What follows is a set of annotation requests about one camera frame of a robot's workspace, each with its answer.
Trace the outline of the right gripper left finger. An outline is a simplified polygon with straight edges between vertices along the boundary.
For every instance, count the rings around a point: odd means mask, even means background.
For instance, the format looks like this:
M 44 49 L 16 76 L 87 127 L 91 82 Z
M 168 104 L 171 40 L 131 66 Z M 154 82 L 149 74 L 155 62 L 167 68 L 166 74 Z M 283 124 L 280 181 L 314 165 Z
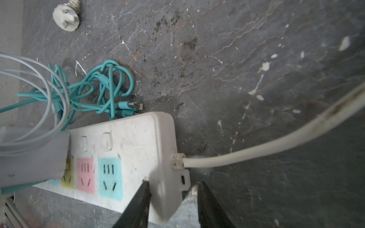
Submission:
M 144 180 L 112 228 L 147 228 L 150 199 L 150 184 Z

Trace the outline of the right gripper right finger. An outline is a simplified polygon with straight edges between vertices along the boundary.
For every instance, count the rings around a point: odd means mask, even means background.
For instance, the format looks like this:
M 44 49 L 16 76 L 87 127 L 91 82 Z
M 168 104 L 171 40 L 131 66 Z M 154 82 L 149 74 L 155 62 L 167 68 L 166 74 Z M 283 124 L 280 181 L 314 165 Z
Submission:
M 198 183 L 198 220 L 201 228 L 234 228 L 205 182 Z

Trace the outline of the white multicolour power strip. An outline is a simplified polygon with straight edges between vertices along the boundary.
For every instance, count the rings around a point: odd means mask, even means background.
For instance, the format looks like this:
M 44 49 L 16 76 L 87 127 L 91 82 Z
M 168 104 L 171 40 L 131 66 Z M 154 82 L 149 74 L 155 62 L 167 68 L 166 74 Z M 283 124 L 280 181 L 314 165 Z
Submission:
M 165 224 L 190 189 L 188 170 L 177 170 L 175 124 L 149 112 L 70 130 L 69 168 L 38 188 L 123 213 L 143 181 L 150 186 L 149 221 Z

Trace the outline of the white charger cube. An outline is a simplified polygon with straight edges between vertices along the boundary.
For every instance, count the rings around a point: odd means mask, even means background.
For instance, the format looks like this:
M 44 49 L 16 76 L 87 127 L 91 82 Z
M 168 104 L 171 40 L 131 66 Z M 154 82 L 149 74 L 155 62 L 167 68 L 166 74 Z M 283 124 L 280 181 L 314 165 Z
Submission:
M 1 158 L 1 188 L 61 178 L 66 169 L 70 132 L 60 131 L 23 155 Z

